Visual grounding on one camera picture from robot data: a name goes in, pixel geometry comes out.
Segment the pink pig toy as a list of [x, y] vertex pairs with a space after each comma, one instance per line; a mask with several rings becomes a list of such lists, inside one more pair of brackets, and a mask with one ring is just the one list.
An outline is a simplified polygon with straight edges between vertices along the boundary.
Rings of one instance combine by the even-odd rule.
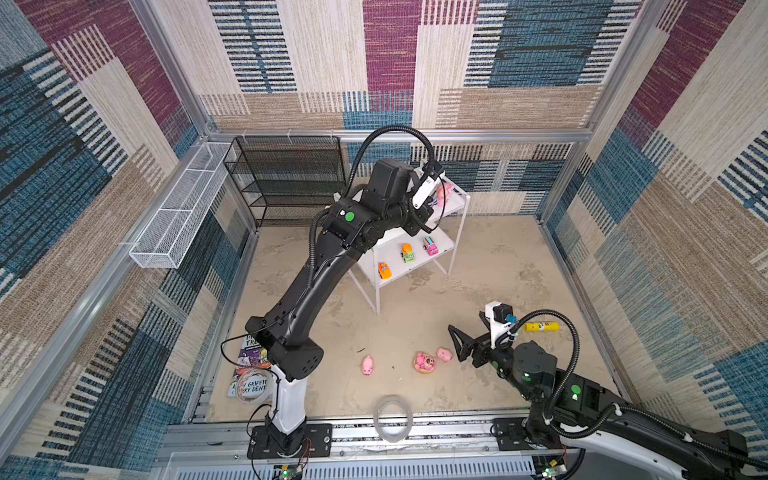
[[436, 357], [444, 363], [448, 363], [453, 359], [453, 353], [444, 347], [439, 347], [435, 352]]
[[374, 369], [375, 369], [375, 363], [373, 358], [370, 355], [366, 356], [361, 363], [362, 374], [366, 377], [371, 376]]

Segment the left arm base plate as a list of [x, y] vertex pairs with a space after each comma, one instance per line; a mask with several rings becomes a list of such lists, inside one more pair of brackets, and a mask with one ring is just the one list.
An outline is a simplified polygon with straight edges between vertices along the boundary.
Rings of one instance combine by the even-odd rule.
[[251, 430], [250, 437], [249, 460], [298, 459], [305, 451], [310, 458], [325, 458], [330, 456], [333, 425], [303, 422], [289, 434], [279, 431], [273, 424], [261, 425]]

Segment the orange toy car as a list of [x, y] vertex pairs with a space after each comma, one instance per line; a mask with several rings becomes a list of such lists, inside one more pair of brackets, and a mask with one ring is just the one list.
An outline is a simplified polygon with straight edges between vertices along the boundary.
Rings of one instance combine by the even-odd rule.
[[382, 280], [388, 280], [392, 277], [392, 272], [389, 266], [385, 262], [379, 262], [377, 265], [379, 277]]

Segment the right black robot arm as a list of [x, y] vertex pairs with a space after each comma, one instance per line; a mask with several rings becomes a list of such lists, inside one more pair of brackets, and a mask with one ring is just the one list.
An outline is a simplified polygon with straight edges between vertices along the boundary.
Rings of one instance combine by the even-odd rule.
[[[684, 426], [576, 374], [580, 337], [562, 313], [539, 309], [517, 318], [510, 305], [495, 302], [479, 316], [487, 329], [479, 337], [448, 328], [458, 360], [475, 368], [492, 366], [530, 404], [524, 419], [493, 421], [490, 434], [500, 450], [594, 451], [668, 479], [744, 479], [747, 466], [757, 469], [757, 478], [766, 478], [766, 461], [750, 457], [742, 434]], [[516, 341], [523, 327], [542, 316], [556, 318], [571, 334], [566, 368], [536, 342]]]

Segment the pink bear donut toy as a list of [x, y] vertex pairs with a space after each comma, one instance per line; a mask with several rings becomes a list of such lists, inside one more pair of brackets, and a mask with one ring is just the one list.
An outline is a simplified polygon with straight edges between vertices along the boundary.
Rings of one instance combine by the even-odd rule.
[[431, 355], [424, 352], [418, 352], [413, 360], [413, 368], [419, 373], [429, 374], [435, 370], [435, 362], [435, 358]]

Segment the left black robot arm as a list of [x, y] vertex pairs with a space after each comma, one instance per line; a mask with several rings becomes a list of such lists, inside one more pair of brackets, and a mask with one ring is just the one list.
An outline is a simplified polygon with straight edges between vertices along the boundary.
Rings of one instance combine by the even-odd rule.
[[431, 195], [443, 168], [424, 133], [405, 125], [374, 130], [359, 148], [350, 173], [357, 173], [373, 141], [391, 132], [418, 140], [427, 154], [425, 165], [416, 171], [400, 161], [380, 160], [367, 183], [348, 183], [341, 197], [313, 218], [308, 258], [290, 287], [266, 315], [252, 316], [246, 323], [246, 333], [265, 349], [267, 373], [275, 380], [264, 424], [250, 434], [251, 459], [257, 458], [259, 448], [267, 449], [271, 457], [284, 458], [310, 448], [307, 381], [324, 355], [310, 331], [337, 284], [388, 231], [400, 228], [414, 237], [433, 230], [428, 224], [433, 213]]

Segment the pink round figure toy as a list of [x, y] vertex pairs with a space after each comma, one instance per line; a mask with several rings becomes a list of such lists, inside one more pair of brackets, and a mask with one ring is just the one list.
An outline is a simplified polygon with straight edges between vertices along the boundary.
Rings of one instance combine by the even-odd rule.
[[450, 182], [439, 182], [436, 189], [435, 205], [443, 208], [453, 193], [453, 185]]

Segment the pink toy truck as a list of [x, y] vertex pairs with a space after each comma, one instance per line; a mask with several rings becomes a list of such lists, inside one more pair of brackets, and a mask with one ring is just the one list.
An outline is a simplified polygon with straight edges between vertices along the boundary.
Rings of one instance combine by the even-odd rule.
[[431, 236], [427, 236], [423, 239], [423, 248], [430, 257], [439, 254], [439, 248]]

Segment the green toy car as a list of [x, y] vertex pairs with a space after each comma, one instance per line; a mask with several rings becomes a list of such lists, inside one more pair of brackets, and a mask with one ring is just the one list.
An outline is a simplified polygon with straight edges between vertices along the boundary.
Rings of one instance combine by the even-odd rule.
[[412, 263], [415, 261], [415, 254], [410, 244], [408, 243], [402, 244], [400, 253], [404, 263]]

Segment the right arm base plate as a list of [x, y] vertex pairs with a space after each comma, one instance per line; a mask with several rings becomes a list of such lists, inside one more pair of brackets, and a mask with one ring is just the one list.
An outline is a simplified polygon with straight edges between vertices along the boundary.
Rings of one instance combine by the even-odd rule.
[[502, 417], [492, 421], [491, 436], [500, 451], [561, 450], [559, 436], [539, 420]]

